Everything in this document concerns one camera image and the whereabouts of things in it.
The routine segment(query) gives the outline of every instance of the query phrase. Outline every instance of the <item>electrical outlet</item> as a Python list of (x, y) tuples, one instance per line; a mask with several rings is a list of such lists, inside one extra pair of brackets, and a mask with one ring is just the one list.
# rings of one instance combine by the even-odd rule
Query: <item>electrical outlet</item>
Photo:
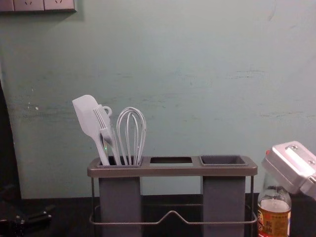
[(13, 0), (15, 11), (44, 11), (43, 0)]
[(44, 0), (45, 10), (75, 11), (74, 0)]
[(13, 0), (0, 0), (0, 11), (14, 11)]

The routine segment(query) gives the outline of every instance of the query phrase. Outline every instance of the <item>whisk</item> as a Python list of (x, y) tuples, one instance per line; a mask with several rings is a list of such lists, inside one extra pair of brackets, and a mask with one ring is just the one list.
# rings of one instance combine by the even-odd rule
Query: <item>whisk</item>
[[(126, 121), (125, 125), (125, 146), (127, 149), (127, 156), (125, 152), (125, 147), (122, 142), (122, 136), (121, 136), (121, 125), (122, 122)], [(134, 149), (134, 156), (132, 156), (132, 149), (130, 147), (130, 137), (129, 137), (129, 131), (130, 131), (130, 124), (134, 124), (134, 146), (132, 149)], [(117, 134), (118, 134), (118, 141), (121, 148), (121, 153), (123, 156), (123, 160), (125, 162), (125, 165), (139, 165), (142, 160), (142, 153), (143, 148), (145, 144), (146, 139), (146, 120), (142, 112), (140, 110), (133, 108), (133, 107), (127, 107), (125, 108), (121, 114), (118, 117), (117, 120)]]

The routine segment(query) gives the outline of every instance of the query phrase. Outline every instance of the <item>utensil holder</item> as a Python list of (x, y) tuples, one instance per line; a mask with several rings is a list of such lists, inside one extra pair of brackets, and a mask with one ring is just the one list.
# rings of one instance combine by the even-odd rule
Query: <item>utensil holder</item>
[[(159, 163), (175, 164), (160, 166)], [(177, 165), (191, 163), (190, 166)], [(244, 156), (143, 157), (139, 166), (102, 166), (97, 158), (88, 167), (94, 200), (94, 178), (99, 179), (101, 221), (95, 206), (90, 222), (102, 227), (102, 237), (141, 237), (142, 226), (159, 225), (177, 215), (187, 225), (201, 225), (203, 237), (243, 237), (244, 225), (257, 221), (253, 213), (253, 177), (257, 165)], [(156, 222), (143, 222), (140, 177), (201, 176), (202, 222), (190, 222), (170, 210)], [(245, 221), (245, 178), (251, 176), (251, 220)]]

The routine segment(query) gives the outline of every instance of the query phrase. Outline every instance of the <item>soy sauce bottle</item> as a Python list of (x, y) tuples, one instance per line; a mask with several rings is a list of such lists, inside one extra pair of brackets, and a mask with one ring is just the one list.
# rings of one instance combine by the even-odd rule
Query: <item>soy sauce bottle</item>
[(258, 197), (258, 237), (289, 237), (291, 197), (266, 173)]

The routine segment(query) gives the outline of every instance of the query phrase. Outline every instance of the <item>painted wall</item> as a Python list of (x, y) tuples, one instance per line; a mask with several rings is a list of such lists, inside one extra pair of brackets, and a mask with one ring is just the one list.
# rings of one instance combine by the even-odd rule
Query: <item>painted wall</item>
[[(0, 55), (24, 198), (90, 195), (97, 151), (71, 103), (84, 94), (116, 116), (139, 108), (146, 155), (260, 164), (291, 140), (316, 153), (315, 0), (79, 0), (75, 14), (1, 16)], [(143, 180), (144, 194), (199, 189)]]

